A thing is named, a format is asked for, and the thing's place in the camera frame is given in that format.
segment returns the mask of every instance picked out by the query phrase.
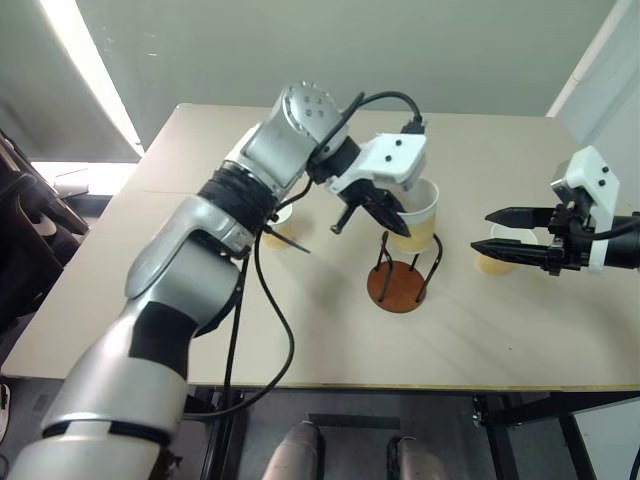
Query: wire cup stand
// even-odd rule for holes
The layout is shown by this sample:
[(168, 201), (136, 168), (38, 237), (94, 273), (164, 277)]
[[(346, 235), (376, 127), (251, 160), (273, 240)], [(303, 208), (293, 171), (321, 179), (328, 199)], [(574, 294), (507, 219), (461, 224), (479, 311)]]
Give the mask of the wire cup stand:
[(422, 252), (413, 256), (411, 265), (393, 260), (387, 249), (388, 239), (389, 232), (385, 231), (382, 234), (378, 261), (369, 272), (367, 291), (371, 299), (384, 310), (393, 313), (410, 312), (418, 308), (426, 297), (427, 286), (442, 260), (442, 242), (438, 235), (433, 235), (438, 246), (438, 254), (429, 273), (423, 279), (415, 268)]

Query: black cable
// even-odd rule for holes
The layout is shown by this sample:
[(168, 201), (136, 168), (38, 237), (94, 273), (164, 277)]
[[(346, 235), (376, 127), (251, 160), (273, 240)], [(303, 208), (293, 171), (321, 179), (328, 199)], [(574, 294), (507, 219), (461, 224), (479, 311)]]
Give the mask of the black cable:
[[(308, 161), (313, 162), (315, 160), (315, 158), (322, 152), (322, 150), (327, 146), (327, 144), (331, 141), (331, 139), (335, 136), (335, 134), (338, 133), (342, 127), (345, 126), (345, 124), (349, 121), (349, 119), (353, 116), (353, 114), (358, 110), (358, 108), (364, 105), (367, 105), (371, 102), (375, 102), (376, 100), (380, 100), (382, 98), (398, 98), (400, 100), (403, 100), (413, 112), (413, 122), (418, 124), (422, 123), (422, 115), (420, 114), (420, 109), (418, 108), (418, 105), (406, 93), (397, 92), (394, 90), (387, 90), (385, 92), (376, 93), (374, 95), (370, 95), (365, 98), (364, 92), (360, 92), (351, 101), (349, 106), (342, 111), (342, 118), (340, 118), (340, 121), (336, 123), (335, 126), (329, 131), (329, 133), (327, 133), (327, 135), (322, 139), (322, 141), (318, 145), (316, 145), (316, 147), (311, 152), (311, 155), (309, 155)], [(282, 202), (278, 206), (278, 210), (300, 200), (307, 193), (309, 193), (309, 190), (311, 189), (312, 185), (313, 185), (313, 180), (311, 180), (310, 178), (307, 181), (307, 184), (305, 185), (304, 189), (297, 195), (294, 195), (290, 199)]]
[(309, 181), (307, 182), (307, 184), (304, 186), (304, 188), (302, 189), (302, 191), (300, 193), (298, 193), (297, 195), (294, 195), (293, 197), (289, 198), (288, 200), (285, 200), (280, 205), (278, 205), (278, 210), (276, 210), (276, 213), (278, 211), (282, 210), (287, 205), (291, 205), (293, 202), (297, 202), (302, 197), (304, 197), (307, 193), (309, 193), (309, 190), (311, 190), (311, 186), (312, 185), (313, 185), (313, 180), (311, 180), (311, 178), (309, 178)]
[(397, 98), (405, 102), (411, 111), (413, 112), (414, 121), (422, 122), (422, 115), (420, 114), (420, 109), (418, 108), (418, 104), (406, 93), (397, 92), (395, 90), (387, 90), (385, 92), (376, 93), (375, 95), (371, 95), (362, 102), (360, 102), (360, 106), (367, 105), (368, 103), (375, 102), (376, 100), (380, 100), (382, 98)]
[[(311, 152), (311, 155), (309, 155), (308, 162), (313, 161), (315, 159), (315, 157), (317, 157), (318, 154), (320, 152), (322, 152), (322, 150), (327, 146), (327, 144), (331, 141), (331, 139), (334, 137), (334, 135), (336, 133), (338, 133), (342, 127), (345, 126), (345, 124), (353, 116), (353, 114), (356, 112), (356, 110), (358, 110), (358, 107), (360, 107), (361, 102), (362, 102), (363, 99), (364, 99), (364, 92), (360, 92), (356, 96), (356, 98), (354, 98), (351, 101), (349, 106), (343, 110), (342, 118), (340, 118), (340, 121), (338, 123), (336, 123), (335, 126), (329, 131), (329, 133), (327, 133), (327, 135), (322, 139), (322, 141), (318, 145), (316, 145), (316, 147)], [(298, 193), (297, 195), (294, 195), (293, 197), (289, 198), (288, 200), (285, 200), (280, 205), (278, 205), (278, 210), (281, 210), (284, 207), (286, 207), (287, 205), (291, 205), (292, 203), (297, 202), (298, 200), (300, 200), (307, 193), (309, 193), (309, 190), (311, 190), (311, 186), (312, 185), (313, 185), (313, 180), (311, 178), (309, 178), (309, 180), (307, 181), (307, 184), (304, 186), (302, 191), (300, 193)]]
[(360, 92), (358, 95), (356, 95), (356, 98), (354, 98), (351, 101), (349, 106), (342, 111), (342, 118), (340, 119), (340, 121), (336, 123), (331, 130), (329, 130), (329, 133), (327, 133), (327, 135), (322, 139), (322, 141), (318, 145), (316, 145), (316, 148), (314, 148), (313, 151), (311, 152), (311, 155), (309, 155), (310, 162), (313, 162), (315, 160), (315, 158), (320, 154), (320, 152), (324, 150), (324, 147), (326, 147), (327, 144), (331, 141), (333, 136), (336, 133), (338, 133), (342, 127), (345, 126), (345, 124), (353, 116), (356, 110), (360, 108), (360, 106), (362, 105), (363, 99), (364, 99), (364, 92)]
[(638, 453), (636, 453), (636, 458), (633, 460), (631, 473), (629, 474), (629, 480), (638, 480), (639, 470), (640, 470), (640, 447), (638, 447)]
[(282, 377), (284, 377), (284, 375), (287, 373), (287, 370), (289, 370), (289, 367), (291, 366), (291, 362), (293, 361), (293, 354), (295, 351), (295, 340), (293, 338), (293, 332), (291, 331), (291, 327), (289, 326), (289, 323), (287, 322), (287, 319), (285, 318), (284, 314), (280, 310), (280, 307), (278, 306), (278, 303), (276, 302), (275, 298), (273, 298), (273, 295), (271, 294), (271, 290), (269, 290), (269, 287), (267, 286), (267, 282), (264, 279), (264, 275), (262, 274), (262, 267), (260, 266), (260, 238), (261, 237), (262, 237), (262, 230), (260, 230), (258, 232), (258, 235), (256, 236), (253, 259), (255, 262), (258, 280), (260, 281), (260, 285), (264, 290), (264, 294), (267, 296), (269, 303), (271, 303), (271, 306), (275, 310), (276, 315), (280, 319), (280, 322), (282, 323), (285, 333), (287, 334), (287, 338), (289, 340), (289, 353), (287, 354), (287, 359), (285, 360), (278, 374), (275, 377), (273, 377), (273, 379), (267, 385), (262, 387), (255, 395), (253, 395), (248, 400), (245, 400), (242, 403), (234, 405), (233, 407), (227, 408), (225, 410), (220, 410), (218, 412), (185, 413), (182, 417), (185, 420), (207, 420), (211, 418), (220, 418), (227, 415), (231, 415), (233, 413), (237, 413), (240, 410), (244, 410), (245, 408), (250, 407), (251, 405), (256, 403), (258, 400), (260, 400), (262, 397), (264, 397), (267, 393), (269, 393), (271, 390), (273, 390), (273, 388), (282, 379)]
[(571, 235), (577, 238), (583, 238), (585, 240), (597, 241), (597, 240), (609, 240), (611, 238), (621, 237), (634, 230), (640, 230), (640, 219), (630, 220), (622, 225), (619, 225), (611, 230), (600, 233), (585, 232), (580, 226), (580, 222), (574, 220), (569, 223)]
[(238, 303), (233, 309), (233, 328), (231, 329), (231, 339), (229, 340), (229, 352), (227, 353), (227, 366), (224, 372), (224, 384), (222, 387), (222, 408), (228, 408), (233, 402), (231, 399), (231, 373), (233, 371), (233, 359), (236, 355), (236, 344), (238, 343), (238, 330), (240, 329), (240, 311), (242, 310), (242, 297), (244, 296), (244, 282), (247, 278), (247, 267), (249, 266), (249, 257), (242, 262), (242, 270), (240, 271), (239, 287), (240, 296)]

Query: wooden base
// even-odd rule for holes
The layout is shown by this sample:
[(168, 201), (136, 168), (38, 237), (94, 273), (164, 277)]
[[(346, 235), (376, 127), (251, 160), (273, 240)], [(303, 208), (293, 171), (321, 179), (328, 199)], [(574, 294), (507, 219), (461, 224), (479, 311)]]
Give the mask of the wooden base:
[(367, 291), (371, 300), (380, 308), (393, 313), (406, 313), (418, 308), (426, 295), (426, 291), (422, 292), (420, 298), (416, 302), (416, 296), (422, 288), (424, 278), (415, 269), (411, 269), (411, 265), (404, 262), (393, 262), (393, 272), (389, 280), (387, 292), (380, 301), (380, 296), (384, 289), (384, 280), (389, 271), (389, 263), (384, 262), (380, 268), (375, 268), (369, 272), (367, 279)]

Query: table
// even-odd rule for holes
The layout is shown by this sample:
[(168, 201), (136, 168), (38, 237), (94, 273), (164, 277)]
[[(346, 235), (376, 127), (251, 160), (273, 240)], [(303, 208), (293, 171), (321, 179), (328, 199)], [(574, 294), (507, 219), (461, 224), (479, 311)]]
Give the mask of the table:
[[(126, 272), (138, 252), (268, 112), (178, 106), (65, 269), (3, 373), (65, 378), (117, 317)], [(358, 112), (351, 134), (366, 141), (376, 132), (398, 131), (408, 118), (404, 112)], [(373, 304), (365, 282), (382, 229), (359, 211), (335, 236), (329, 226), (341, 201), (314, 187), (294, 209), (297, 239), (312, 254), (262, 249), (265, 276), (297, 343), (281, 385), (598, 390), (640, 384), (637, 272), (563, 272), (552, 278), (520, 266), (493, 277), (475, 269), (476, 253), (469, 247), (488, 236), (483, 217), (493, 210), (554, 205), (549, 179), (579, 146), (550, 118), (432, 114), (426, 120), (423, 175), (441, 190), (436, 231), (445, 254), (424, 304), (404, 315)], [(541, 242), (548, 239), (539, 235)], [(433, 255), (421, 256), (423, 271)], [(192, 384), (222, 383), (230, 330), (227, 319), (193, 342)], [(284, 332), (251, 268), (234, 384), (266, 383), (286, 351)]]

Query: paper cup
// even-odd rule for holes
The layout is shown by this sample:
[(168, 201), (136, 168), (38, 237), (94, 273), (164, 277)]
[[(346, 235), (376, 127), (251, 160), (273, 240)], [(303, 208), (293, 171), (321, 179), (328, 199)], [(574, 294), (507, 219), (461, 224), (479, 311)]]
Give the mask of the paper cup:
[(424, 178), (418, 179), (406, 197), (401, 199), (408, 211), (398, 213), (409, 227), (411, 236), (403, 237), (392, 232), (391, 239), (396, 247), (407, 253), (419, 253), (429, 246), (435, 232), (439, 197), (440, 191), (435, 183)]
[[(520, 240), (522, 243), (528, 243), (531, 245), (537, 245), (538, 239), (533, 233), (533, 230), (526, 230), (523, 228), (509, 228), (503, 225), (494, 223), (490, 232), (491, 238), (504, 238), (507, 240)], [(507, 272), (513, 270), (516, 264), (510, 262), (503, 262), (502, 260), (496, 260), (495, 258), (487, 257), (486, 255), (476, 256), (476, 266), (478, 270), (489, 275), (504, 275)]]
[[(269, 225), (274, 231), (278, 232), (283, 237), (287, 237), (293, 240), (293, 225), (291, 222), (291, 216), (293, 215), (293, 205), (287, 205), (282, 210), (278, 210), (277, 213), (278, 221), (267, 222), (267, 225)], [(268, 233), (264, 233), (262, 235), (262, 240), (264, 240), (265, 245), (271, 248), (283, 248), (289, 246), (289, 244)]]

